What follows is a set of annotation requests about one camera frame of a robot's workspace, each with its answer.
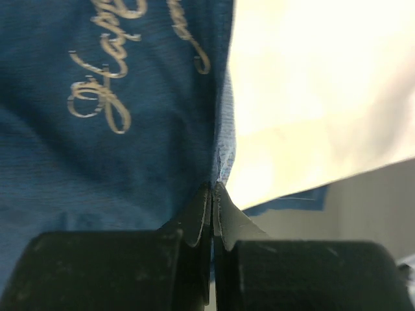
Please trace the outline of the cream pillow with bear print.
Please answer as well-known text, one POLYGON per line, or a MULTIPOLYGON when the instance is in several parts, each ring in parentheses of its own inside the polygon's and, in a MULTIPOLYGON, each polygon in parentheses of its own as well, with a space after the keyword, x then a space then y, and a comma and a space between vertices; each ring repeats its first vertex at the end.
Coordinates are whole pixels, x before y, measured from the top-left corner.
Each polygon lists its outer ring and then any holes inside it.
POLYGON ((240 209, 414 157, 413 1, 237 1, 229 66, 240 209))

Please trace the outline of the dark blue embroidered pillowcase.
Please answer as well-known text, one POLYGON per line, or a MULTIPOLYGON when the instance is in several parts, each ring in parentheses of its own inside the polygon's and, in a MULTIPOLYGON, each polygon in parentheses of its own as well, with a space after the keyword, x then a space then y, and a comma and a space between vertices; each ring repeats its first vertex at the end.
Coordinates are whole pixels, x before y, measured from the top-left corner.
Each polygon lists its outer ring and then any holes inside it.
POLYGON ((232 1, 1 2, 1 284, 51 231, 157 229, 235 159, 232 1))

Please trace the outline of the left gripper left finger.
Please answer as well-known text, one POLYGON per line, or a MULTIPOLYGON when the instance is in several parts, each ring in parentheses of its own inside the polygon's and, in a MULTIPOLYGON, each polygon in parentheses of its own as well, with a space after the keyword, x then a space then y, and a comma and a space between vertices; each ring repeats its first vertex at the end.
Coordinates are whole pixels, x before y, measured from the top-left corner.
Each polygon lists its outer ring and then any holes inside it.
POLYGON ((2 310, 203 310, 209 303, 211 189, 155 231, 44 233, 30 241, 2 310))

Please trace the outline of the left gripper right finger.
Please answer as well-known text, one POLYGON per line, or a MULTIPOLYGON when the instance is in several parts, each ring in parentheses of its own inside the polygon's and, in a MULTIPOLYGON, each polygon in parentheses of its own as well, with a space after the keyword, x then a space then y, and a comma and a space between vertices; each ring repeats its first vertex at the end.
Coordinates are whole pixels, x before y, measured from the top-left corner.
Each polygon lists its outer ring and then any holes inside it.
POLYGON ((218 310, 413 310, 406 272, 369 241, 276 240, 212 192, 218 310))

